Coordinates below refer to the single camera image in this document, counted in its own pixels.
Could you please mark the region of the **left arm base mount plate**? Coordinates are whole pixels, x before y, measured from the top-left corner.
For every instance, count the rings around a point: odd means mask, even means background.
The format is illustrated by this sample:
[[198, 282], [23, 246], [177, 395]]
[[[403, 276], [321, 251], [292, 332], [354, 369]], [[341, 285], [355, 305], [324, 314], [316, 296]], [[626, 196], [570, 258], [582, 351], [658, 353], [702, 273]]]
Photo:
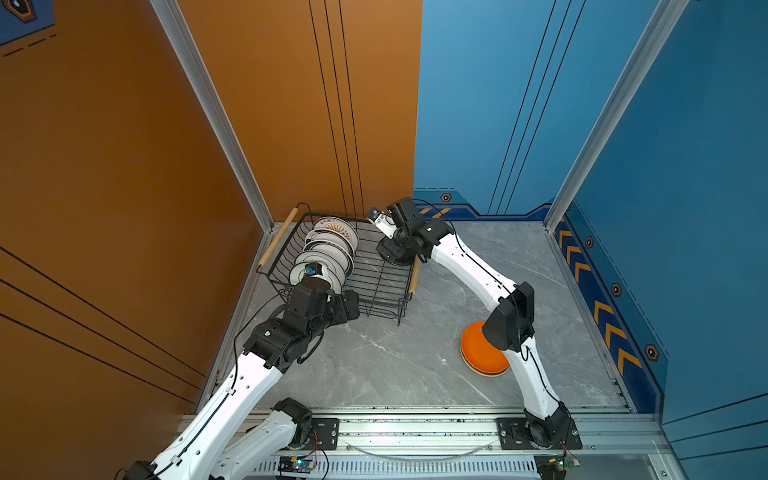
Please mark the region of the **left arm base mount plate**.
[[338, 447], [340, 419], [335, 417], [313, 418], [309, 423], [300, 424], [287, 443], [279, 446], [279, 450], [312, 450], [334, 451]]

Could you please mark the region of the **circuit board right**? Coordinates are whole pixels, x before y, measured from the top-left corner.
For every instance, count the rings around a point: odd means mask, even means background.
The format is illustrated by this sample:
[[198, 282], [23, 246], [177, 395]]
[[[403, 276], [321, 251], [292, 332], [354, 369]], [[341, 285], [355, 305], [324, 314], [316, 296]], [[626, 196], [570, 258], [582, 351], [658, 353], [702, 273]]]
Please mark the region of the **circuit board right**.
[[568, 471], [581, 466], [581, 461], [572, 455], [535, 456], [534, 460], [542, 480], [564, 480]]

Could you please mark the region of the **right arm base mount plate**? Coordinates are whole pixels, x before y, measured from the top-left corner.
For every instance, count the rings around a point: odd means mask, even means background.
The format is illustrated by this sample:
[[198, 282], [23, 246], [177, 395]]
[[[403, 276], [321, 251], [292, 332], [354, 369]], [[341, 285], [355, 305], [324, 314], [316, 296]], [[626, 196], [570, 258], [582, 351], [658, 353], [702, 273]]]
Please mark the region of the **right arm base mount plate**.
[[538, 445], [528, 429], [525, 417], [501, 417], [495, 420], [497, 436], [503, 450], [560, 450], [578, 451], [583, 449], [576, 422], [571, 419], [565, 432], [548, 447]]

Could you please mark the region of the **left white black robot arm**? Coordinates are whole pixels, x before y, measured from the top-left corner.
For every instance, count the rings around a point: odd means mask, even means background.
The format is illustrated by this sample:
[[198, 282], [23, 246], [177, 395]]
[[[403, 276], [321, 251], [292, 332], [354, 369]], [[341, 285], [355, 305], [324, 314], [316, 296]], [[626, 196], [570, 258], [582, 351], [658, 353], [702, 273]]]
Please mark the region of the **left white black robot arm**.
[[277, 402], [265, 420], [235, 435], [258, 401], [295, 363], [307, 360], [324, 331], [360, 316], [357, 292], [294, 288], [290, 302], [257, 325], [235, 365], [186, 429], [152, 461], [137, 461], [127, 479], [244, 479], [278, 451], [314, 448], [311, 410]]

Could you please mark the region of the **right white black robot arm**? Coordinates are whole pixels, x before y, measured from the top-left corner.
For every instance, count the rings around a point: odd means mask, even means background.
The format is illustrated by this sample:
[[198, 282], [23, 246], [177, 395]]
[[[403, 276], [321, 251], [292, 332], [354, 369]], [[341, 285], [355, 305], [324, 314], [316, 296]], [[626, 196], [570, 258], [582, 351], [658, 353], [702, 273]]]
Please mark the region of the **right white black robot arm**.
[[582, 448], [576, 422], [555, 393], [538, 353], [533, 287], [501, 275], [440, 218], [416, 214], [409, 220], [397, 220], [394, 214], [373, 208], [368, 220], [384, 234], [378, 250], [386, 261], [434, 261], [468, 286], [489, 310], [488, 318], [480, 323], [482, 335], [490, 351], [503, 355], [511, 367], [523, 397], [529, 442], [540, 449]]

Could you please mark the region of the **green circuit board left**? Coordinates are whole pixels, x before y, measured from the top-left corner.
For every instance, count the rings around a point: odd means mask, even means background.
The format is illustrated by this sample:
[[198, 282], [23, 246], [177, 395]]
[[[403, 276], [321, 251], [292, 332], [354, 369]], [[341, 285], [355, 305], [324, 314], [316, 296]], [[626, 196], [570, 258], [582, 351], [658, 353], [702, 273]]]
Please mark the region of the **green circuit board left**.
[[318, 462], [313, 458], [299, 456], [281, 456], [276, 474], [278, 478], [307, 479], [317, 469]]

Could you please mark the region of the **white plate green rim front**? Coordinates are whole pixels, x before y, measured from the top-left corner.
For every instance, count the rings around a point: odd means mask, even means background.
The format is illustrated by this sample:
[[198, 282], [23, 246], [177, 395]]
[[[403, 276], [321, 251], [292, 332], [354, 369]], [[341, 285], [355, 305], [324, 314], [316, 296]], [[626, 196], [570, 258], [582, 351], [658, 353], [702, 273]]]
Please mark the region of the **white plate green rim front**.
[[290, 271], [289, 282], [298, 285], [305, 277], [320, 278], [330, 284], [336, 294], [342, 293], [342, 282], [335, 271], [327, 264], [318, 261], [297, 263]]

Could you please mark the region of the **white plate green rim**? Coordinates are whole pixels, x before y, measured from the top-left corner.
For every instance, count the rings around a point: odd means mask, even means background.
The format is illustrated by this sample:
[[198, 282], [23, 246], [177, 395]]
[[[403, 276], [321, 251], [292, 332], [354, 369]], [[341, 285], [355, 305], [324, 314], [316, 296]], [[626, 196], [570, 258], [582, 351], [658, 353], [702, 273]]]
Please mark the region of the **white plate green rim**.
[[302, 252], [294, 260], [294, 264], [298, 265], [300, 263], [306, 263], [310, 261], [324, 261], [333, 267], [337, 274], [344, 275], [350, 275], [354, 267], [353, 262], [348, 255], [334, 248]]
[[336, 294], [342, 293], [342, 282], [335, 271], [327, 264], [318, 261], [297, 263], [290, 271], [289, 282], [298, 285], [305, 277], [320, 278], [330, 284]]

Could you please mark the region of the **white plate orange sunburst pattern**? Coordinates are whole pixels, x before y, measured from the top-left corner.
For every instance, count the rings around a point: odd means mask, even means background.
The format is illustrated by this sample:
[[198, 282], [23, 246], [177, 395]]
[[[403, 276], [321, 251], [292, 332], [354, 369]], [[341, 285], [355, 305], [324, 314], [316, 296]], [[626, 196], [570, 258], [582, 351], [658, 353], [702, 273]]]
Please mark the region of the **white plate orange sunburst pattern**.
[[325, 216], [314, 223], [314, 229], [324, 229], [341, 234], [351, 240], [357, 237], [355, 228], [347, 221], [335, 216]]

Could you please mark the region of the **black wire dish rack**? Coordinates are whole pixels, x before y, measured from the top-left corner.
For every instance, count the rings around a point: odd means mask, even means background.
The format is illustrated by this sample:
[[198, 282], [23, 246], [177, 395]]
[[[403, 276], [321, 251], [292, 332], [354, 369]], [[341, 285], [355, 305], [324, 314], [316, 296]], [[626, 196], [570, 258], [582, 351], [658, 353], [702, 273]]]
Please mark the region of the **black wire dish rack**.
[[363, 314], [400, 322], [418, 268], [387, 262], [377, 250], [383, 239], [366, 219], [324, 214], [300, 203], [277, 229], [258, 271], [283, 300], [303, 278], [314, 276], [336, 293], [356, 292]]

